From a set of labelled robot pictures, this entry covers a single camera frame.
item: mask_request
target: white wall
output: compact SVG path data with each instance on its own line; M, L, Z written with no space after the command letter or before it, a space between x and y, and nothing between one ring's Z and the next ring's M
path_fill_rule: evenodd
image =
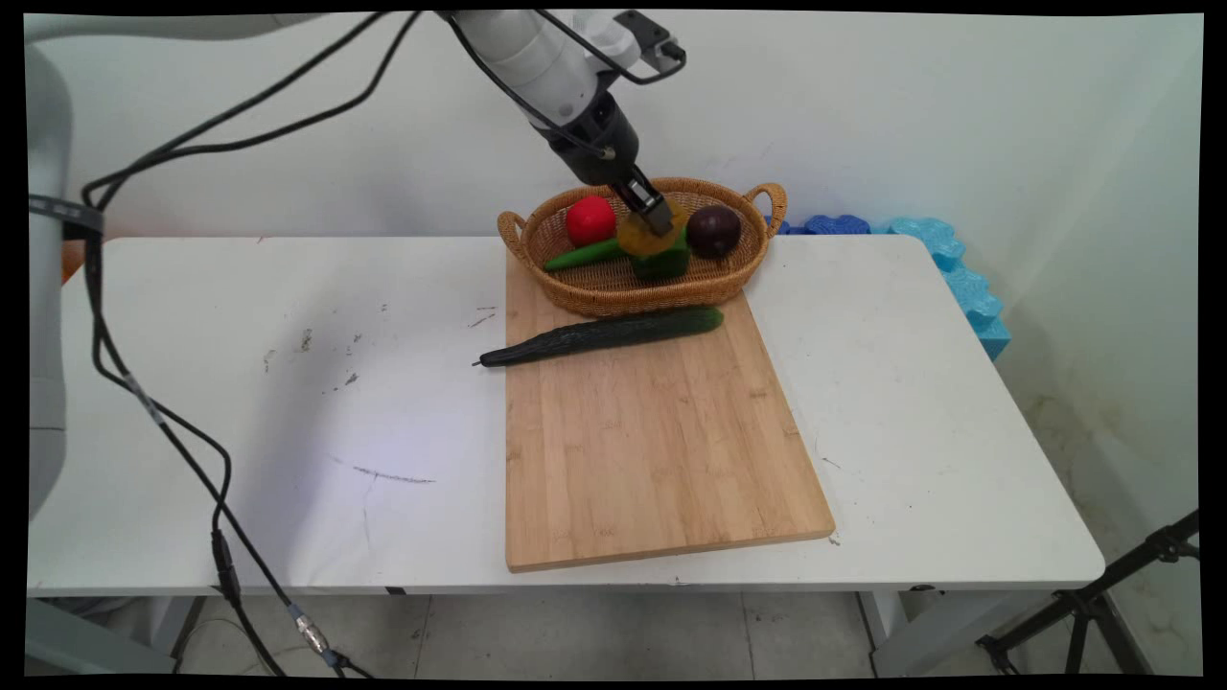
M1002 316L1001 377L1108 560L1198 507L1200 20L1185 29L1166 79L1139 81L1145 107L1104 123L1128 136L1103 140L1102 173ZM1201 673L1195 561L1112 595L1156 672Z
M1109 557L1191 507L1200 16L650 16L681 37L690 64L658 85L615 86L649 176L779 182L793 222L852 212L953 223L1009 306L1016 341L1002 376L1049 457L1074 468L1066 478ZM233 43L47 43L76 106L71 188L271 83L356 21ZM356 93L395 23L209 140ZM573 185L428 16L360 109L144 174L109 222L152 236L490 235L499 211L526 216ZM1157 668L1200 672L1193 581L1195 568L1168 566L1145 580L1155 597L1126 607Z

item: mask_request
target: tiled floor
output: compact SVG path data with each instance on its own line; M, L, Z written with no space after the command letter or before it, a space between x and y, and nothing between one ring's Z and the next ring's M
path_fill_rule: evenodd
M330 675L271 597L247 599L253 625L291 675ZM542 592L449 597L309 597L299 604L334 647L379 678L734 680L871 678L854 594ZM210 598L182 673L264 674L233 613ZM1014 654L1023 673L1059 673L1069 631ZM1085 672L1114 672L1102 640ZM968 647L929 675L993 674Z

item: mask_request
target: wooden cutting board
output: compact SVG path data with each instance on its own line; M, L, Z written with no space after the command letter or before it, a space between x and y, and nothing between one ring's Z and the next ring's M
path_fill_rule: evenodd
M512 572L834 532L745 295L719 308L702 335L508 367ZM580 320L508 254L509 345Z

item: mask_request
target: cucumber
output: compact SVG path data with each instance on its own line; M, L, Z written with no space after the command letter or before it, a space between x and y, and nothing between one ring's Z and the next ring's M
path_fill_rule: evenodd
M617 246L617 237L611 237L602 242L594 242L588 247L580 247L566 254L560 254L545 263L545 270L560 271L562 269L573 269L625 255L626 252Z
M504 367L585 350L680 338L707 333L723 322L724 314L715 307L682 307L666 312L577 323L534 335L519 345L486 352L480 361L474 362L474 366Z

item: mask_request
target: table leg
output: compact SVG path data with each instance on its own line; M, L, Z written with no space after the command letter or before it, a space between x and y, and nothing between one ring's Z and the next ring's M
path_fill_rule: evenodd
M915 620L896 627L885 642L875 640L877 675L919 675L1047 597L1044 591L947 592Z
M67 611L26 599L26 653L72 673L171 673L174 659Z

